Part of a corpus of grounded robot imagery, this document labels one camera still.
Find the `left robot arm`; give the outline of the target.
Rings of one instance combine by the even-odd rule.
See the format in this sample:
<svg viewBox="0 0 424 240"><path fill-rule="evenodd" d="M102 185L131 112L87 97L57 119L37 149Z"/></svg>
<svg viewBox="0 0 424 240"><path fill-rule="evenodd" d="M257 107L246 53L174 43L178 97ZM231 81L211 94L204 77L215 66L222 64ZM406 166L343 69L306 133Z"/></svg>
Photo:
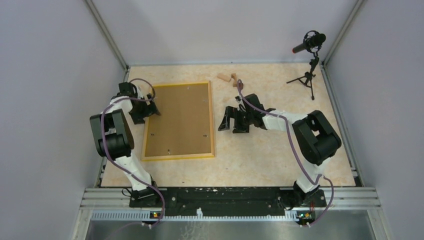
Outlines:
<svg viewBox="0 0 424 240"><path fill-rule="evenodd" d="M144 124L146 118L161 114L154 102L156 92L143 94L133 80L120 83L118 88L105 110L89 118L96 150L130 181L130 207L158 207L161 193L134 151L135 140L128 124Z"/></svg>

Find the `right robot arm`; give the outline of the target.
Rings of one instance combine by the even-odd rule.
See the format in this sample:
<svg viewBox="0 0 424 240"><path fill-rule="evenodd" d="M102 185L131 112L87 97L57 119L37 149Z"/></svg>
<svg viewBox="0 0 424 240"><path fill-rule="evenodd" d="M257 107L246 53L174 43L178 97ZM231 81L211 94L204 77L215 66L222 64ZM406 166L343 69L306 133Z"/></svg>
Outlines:
<svg viewBox="0 0 424 240"><path fill-rule="evenodd" d="M327 163L342 141L325 115L314 110L308 114L289 113L275 108L264 109L256 94L236 98L238 107L226 106L218 130L232 129L234 134L249 133L254 126L263 130L285 132L301 174L293 184L287 203L307 206L319 190Z"/></svg>

